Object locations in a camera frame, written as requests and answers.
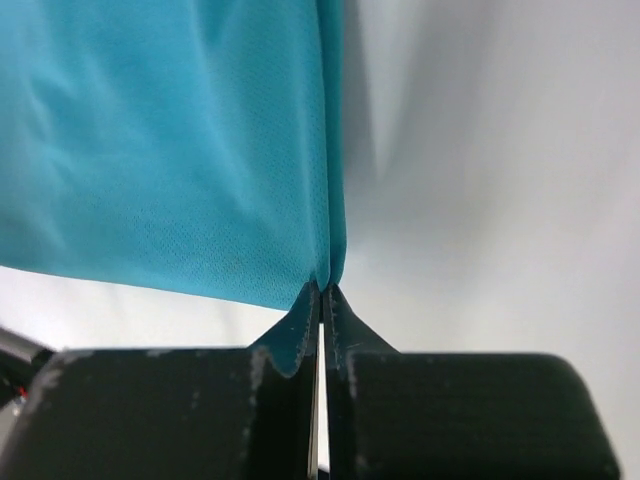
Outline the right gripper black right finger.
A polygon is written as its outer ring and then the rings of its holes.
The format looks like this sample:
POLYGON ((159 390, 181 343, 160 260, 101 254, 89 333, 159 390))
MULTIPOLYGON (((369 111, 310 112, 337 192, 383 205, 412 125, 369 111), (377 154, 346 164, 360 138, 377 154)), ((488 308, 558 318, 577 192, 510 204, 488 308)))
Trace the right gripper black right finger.
POLYGON ((402 353, 322 297, 333 479, 618 479, 589 389, 538 353, 402 353))

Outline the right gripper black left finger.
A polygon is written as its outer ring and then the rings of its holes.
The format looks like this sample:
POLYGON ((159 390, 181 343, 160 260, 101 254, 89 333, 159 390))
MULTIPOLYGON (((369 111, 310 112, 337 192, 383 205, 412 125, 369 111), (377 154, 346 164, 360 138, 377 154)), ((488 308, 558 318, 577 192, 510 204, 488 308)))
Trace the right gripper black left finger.
POLYGON ((246 347, 41 351, 1 339, 22 401, 5 479, 314 479, 318 286, 246 347))

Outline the teal t shirt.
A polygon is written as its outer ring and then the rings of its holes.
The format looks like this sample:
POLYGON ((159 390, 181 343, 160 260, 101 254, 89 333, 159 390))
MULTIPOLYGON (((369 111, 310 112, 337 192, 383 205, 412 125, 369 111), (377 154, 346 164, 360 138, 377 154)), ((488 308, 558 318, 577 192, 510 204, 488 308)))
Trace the teal t shirt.
POLYGON ((220 342, 344 268, 339 1, 5 1, 1 324, 220 342))

